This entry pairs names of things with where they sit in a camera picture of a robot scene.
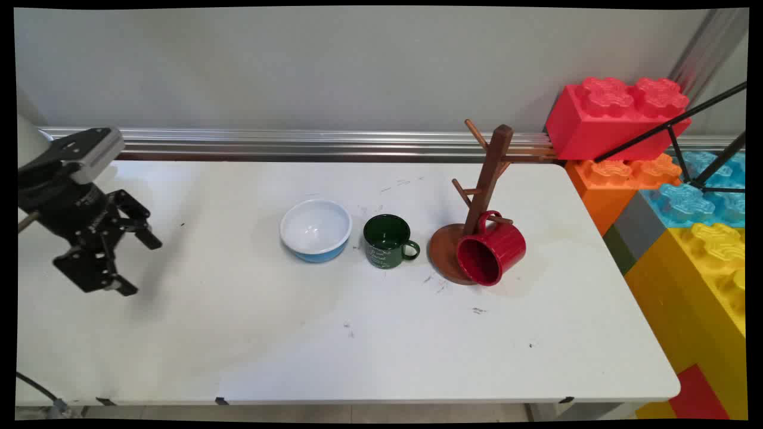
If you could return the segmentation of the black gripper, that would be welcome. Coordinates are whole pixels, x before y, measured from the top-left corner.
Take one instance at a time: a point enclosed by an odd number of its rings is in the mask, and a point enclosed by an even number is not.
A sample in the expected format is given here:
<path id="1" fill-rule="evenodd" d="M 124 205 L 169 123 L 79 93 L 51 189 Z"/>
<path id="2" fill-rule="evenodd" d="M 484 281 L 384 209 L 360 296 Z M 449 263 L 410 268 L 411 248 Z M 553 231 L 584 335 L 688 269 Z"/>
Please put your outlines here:
<path id="1" fill-rule="evenodd" d="M 52 261 L 55 268 L 84 293 L 138 291 L 116 267 L 116 247 L 122 231 L 135 234 L 145 247 L 163 243 L 152 232 L 150 212 L 125 190 L 105 193 L 93 182 L 76 183 L 69 169 L 21 169 L 17 173 L 17 202 L 27 214 L 62 238 L 69 251 Z"/>

